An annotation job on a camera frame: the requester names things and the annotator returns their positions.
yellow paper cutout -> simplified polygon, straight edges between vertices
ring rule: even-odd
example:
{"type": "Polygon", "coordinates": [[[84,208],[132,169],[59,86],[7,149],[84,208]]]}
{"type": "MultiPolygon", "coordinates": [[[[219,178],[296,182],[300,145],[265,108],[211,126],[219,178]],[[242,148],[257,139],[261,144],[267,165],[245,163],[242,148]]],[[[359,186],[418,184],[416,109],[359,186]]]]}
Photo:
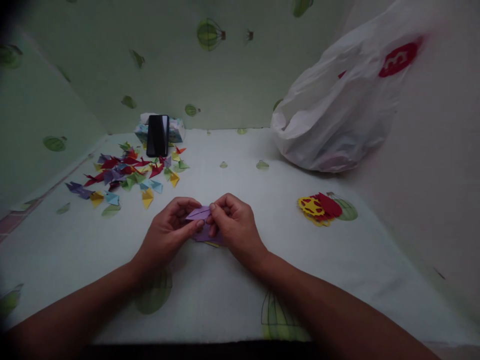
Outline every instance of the yellow paper cutout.
{"type": "Polygon", "coordinates": [[[306,214],[316,216],[325,214],[325,210],[321,206],[315,205],[314,202],[320,203],[320,201],[311,197],[301,197],[298,199],[298,206],[306,214]]]}
{"type": "Polygon", "coordinates": [[[171,159],[172,159],[173,161],[180,161],[180,160],[181,160],[181,159],[180,159],[180,155],[179,155],[176,151],[174,151],[174,152],[171,153],[171,159]]]}
{"type": "Polygon", "coordinates": [[[148,210],[150,204],[154,200],[154,194],[151,188],[148,188],[147,190],[141,192],[141,200],[143,201],[143,206],[145,207],[145,209],[148,210]]]}
{"type": "Polygon", "coordinates": [[[330,223],[334,220],[334,219],[325,219],[325,220],[318,221],[316,218],[314,218],[310,214],[307,214],[306,212],[303,213],[303,216],[305,216],[308,220],[310,220],[312,223],[314,223],[318,227],[321,227],[321,226],[329,227],[330,223]]]}
{"type": "Polygon", "coordinates": [[[170,182],[174,188],[177,186],[177,183],[179,182],[179,180],[180,180],[179,175],[176,172],[173,172],[170,175],[170,182]]]}
{"type": "Polygon", "coordinates": [[[219,248],[219,247],[220,247],[220,245],[218,245],[217,243],[210,242],[210,241],[202,241],[202,243],[207,244],[207,245],[210,245],[210,246],[213,246],[213,247],[215,247],[215,248],[219,248]]]}
{"type": "Polygon", "coordinates": [[[95,191],[94,193],[90,194],[90,200],[93,204],[93,208],[96,209],[97,206],[100,205],[104,200],[104,196],[99,191],[95,191]]]}

green wall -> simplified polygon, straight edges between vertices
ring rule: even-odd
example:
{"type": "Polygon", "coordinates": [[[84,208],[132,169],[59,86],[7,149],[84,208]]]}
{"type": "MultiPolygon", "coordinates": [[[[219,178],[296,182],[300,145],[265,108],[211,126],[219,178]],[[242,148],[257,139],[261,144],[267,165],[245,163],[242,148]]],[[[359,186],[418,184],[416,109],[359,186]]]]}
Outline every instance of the green wall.
{"type": "Polygon", "coordinates": [[[108,132],[131,132],[144,112],[180,117],[187,128],[268,127],[274,104],[329,45],[345,1],[308,4],[36,0],[19,22],[64,69],[108,132]],[[300,17],[294,16],[295,4],[305,6],[300,17]],[[197,39],[197,27],[207,18],[225,31],[213,51],[197,39]],[[253,31],[250,42],[247,29],[253,31]],[[130,49],[145,58],[142,69],[130,49]],[[137,107],[123,105],[124,96],[137,107]],[[201,112],[187,116],[187,104],[201,112]]]}
{"type": "Polygon", "coordinates": [[[15,29],[8,43],[23,56],[18,68],[0,68],[0,203],[7,207],[25,200],[105,135],[27,35],[15,29]],[[66,137],[65,150],[48,150],[43,144],[47,136],[66,137]]]}

table surface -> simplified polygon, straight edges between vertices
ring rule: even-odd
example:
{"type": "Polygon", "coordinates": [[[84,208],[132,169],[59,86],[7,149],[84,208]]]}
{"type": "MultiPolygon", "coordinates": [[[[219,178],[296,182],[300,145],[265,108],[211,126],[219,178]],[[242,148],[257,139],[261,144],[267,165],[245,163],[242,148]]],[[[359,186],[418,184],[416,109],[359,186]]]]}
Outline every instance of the table surface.
{"type": "MultiPolygon", "coordinates": [[[[181,158],[190,166],[179,173],[176,188],[163,174],[148,210],[138,185],[119,188],[121,210],[101,216],[107,203],[93,209],[58,186],[0,244],[3,293],[24,284],[18,306],[7,319],[13,326],[56,300],[129,261],[152,218],[176,196],[207,205],[230,192],[249,203],[270,251],[299,269],[329,281],[372,305],[421,341],[480,344],[474,329],[448,307],[396,248],[365,203],[336,177],[304,171],[284,160],[270,129],[188,130],[181,158]],[[256,168],[259,160],[269,170],[256,168]],[[228,164],[220,168],[221,162],[228,164]],[[354,221],[336,219],[317,227],[304,218],[297,199],[334,192],[358,211],[354,221]],[[56,210],[70,203],[70,210],[56,210]]],[[[118,144],[140,144],[134,134],[106,137],[95,152],[121,155],[118,144]]],[[[67,179],[85,183],[95,174],[86,161],[67,179]]],[[[103,183],[91,190],[107,189],[103,183]]],[[[129,303],[104,328],[96,342],[213,343],[263,339],[262,307],[268,290],[234,259],[227,248],[189,240],[169,265],[172,287],[165,304],[145,315],[129,303]]]]}

plastic bag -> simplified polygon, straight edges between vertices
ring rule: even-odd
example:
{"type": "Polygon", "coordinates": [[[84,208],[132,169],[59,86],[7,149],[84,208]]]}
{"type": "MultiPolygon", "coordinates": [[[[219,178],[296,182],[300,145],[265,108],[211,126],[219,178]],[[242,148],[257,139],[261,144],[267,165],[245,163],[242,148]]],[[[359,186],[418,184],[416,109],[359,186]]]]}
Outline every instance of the plastic bag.
{"type": "Polygon", "coordinates": [[[401,85],[433,17],[422,1],[396,1],[352,30],[293,83],[273,112],[280,152],[308,170],[356,167],[387,137],[401,85]]]}

black phone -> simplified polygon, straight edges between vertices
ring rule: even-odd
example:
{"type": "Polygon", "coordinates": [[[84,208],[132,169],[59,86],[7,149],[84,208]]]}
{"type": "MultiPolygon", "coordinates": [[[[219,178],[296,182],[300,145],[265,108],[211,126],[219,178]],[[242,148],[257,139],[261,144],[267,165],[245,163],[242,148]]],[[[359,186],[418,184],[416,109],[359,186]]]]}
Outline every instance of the black phone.
{"type": "Polygon", "coordinates": [[[146,155],[150,158],[166,157],[169,151],[170,117],[168,115],[150,115],[146,155]]]}

